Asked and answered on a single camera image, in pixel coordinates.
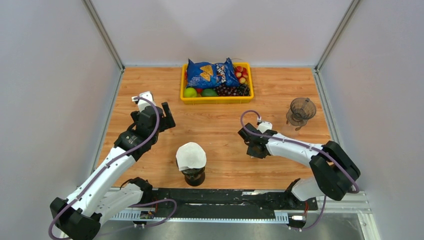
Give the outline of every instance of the yellow crate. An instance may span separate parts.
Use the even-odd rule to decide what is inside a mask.
[[[252,84],[252,74],[251,66],[247,62],[233,62],[234,66],[242,66],[247,69],[249,74],[249,79],[246,79],[247,84],[250,88],[250,96],[204,96],[204,97],[184,97],[184,89],[187,86],[187,79],[185,76],[187,70],[187,64],[182,66],[181,72],[181,89],[179,92],[179,97],[185,104],[242,104],[250,102],[253,97],[253,84]]]

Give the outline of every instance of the wood surface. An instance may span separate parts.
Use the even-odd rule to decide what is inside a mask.
[[[176,127],[159,134],[158,142],[114,184],[130,178],[147,179],[154,188],[192,188],[176,166],[177,149],[198,143],[206,152],[206,179],[197,188],[286,189],[297,178],[312,176],[309,168],[277,156],[265,159],[246,155],[247,146],[237,132],[240,115],[258,111],[273,129],[301,141],[325,144],[330,139],[313,74],[309,68],[252,68],[254,99],[250,103],[186,105],[180,100],[180,67],[128,67],[111,116],[99,164],[106,158],[118,135],[132,123],[137,110],[132,96],[151,91],[158,106],[168,102]],[[308,97],[316,105],[314,118],[300,131],[286,125],[286,113],[294,98]],[[256,116],[245,123],[255,125]]]

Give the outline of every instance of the blue chip bag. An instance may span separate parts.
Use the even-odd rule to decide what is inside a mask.
[[[227,58],[224,63],[194,63],[190,59],[187,66],[187,87],[197,89],[213,89],[225,83],[229,87],[238,87],[233,63]]]

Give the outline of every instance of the black metal plate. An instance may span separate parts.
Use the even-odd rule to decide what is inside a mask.
[[[219,218],[219,219],[274,219],[274,210],[301,210],[305,204],[291,208],[283,201],[281,192],[260,192],[256,195],[243,193],[254,192],[246,189],[193,189],[193,188],[158,188],[153,189],[153,198],[173,199],[178,208],[175,218]],[[307,201],[309,210],[317,210],[317,201]],[[158,205],[156,217],[166,217],[173,209],[173,203]]]

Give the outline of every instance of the wall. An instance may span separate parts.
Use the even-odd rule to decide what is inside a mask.
[[[422,239],[424,2],[363,0],[322,70],[381,239]]]
[[[48,239],[88,176],[120,72],[82,1],[0,3],[0,239]]]
[[[315,65],[350,2],[93,0],[125,65]]]

